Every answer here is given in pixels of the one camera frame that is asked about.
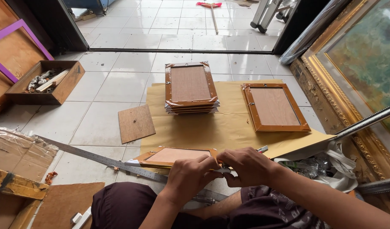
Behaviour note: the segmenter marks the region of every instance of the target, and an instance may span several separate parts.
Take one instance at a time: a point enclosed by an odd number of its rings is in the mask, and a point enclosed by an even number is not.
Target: person's left hand
[[[216,160],[206,154],[196,159],[176,160],[169,173],[167,185],[158,196],[181,208],[209,182],[223,178],[222,173],[209,171],[220,168]]]

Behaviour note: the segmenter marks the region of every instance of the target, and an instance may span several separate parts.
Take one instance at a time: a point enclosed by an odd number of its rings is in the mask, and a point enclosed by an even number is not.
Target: person's right hand
[[[283,169],[281,165],[252,147],[225,149],[216,156],[216,159],[230,165],[238,175],[234,177],[230,173],[223,173],[229,187],[269,186],[273,175]]]

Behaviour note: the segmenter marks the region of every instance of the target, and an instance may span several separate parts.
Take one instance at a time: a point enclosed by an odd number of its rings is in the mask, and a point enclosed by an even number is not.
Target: steel ruler
[[[149,179],[159,181],[159,182],[164,183],[164,184],[167,183],[167,180],[168,180],[167,176],[160,175],[160,174],[154,173],[152,171],[149,171],[149,170],[146,170],[146,169],[143,169],[140,167],[124,165],[124,163],[121,161],[116,161],[114,159],[107,158],[105,156],[94,154],[94,153],[91,153],[91,152],[86,151],[86,150],[82,150],[82,149],[79,149],[79,148],[76,148],[76,147],[73,147],[70,145],[66,145],[66,144],[51,140],[49,138],[45,138],[45,137],[42,137],[39,135],[35,135],[35,136],[43,139],[46,143],[56,145],[60,150],[63,150],[65,152],[75,154],[75,155],[84,157],[86,159],[90,159],[92,161],[99,162],[101,164],[116,166],[119,169],[129,171],[131,173],[138,174],[138,175],[147,177]],[[223,194],[220,194],[218,192],[207,190],[207,189],[203,189],[202,191],[199,192],[198,195],[205,196],[208,198],[213,198],[217,201],[222,201],[223,199],[225,199],[227,197],[227,195],[223,195]]]

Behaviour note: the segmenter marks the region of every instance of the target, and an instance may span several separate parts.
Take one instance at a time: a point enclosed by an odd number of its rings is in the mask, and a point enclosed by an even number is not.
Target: hand
[[[206,154],[196,159],[176,160],[169,173],[167,185],[158,196],[181,208],[209,182],[223,178],[222,173],[209,171],[220,168],[216,160]]]
[[[273,174],[283,168],[252,147],[225,149],[216,158],[230,165],[238,175],[223,174],[229,187],[269,185]]]

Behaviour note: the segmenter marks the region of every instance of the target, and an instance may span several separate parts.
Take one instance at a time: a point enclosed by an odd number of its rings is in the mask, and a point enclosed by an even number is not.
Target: broom handle
[[[216,25],[215,14],[213,13],[213,4],[210,5],[210,9],[212,10],[212,17],[213,17],[213,22],[215,23],[216,35],[218,35],[219,31],[218,31],[218,25]]]

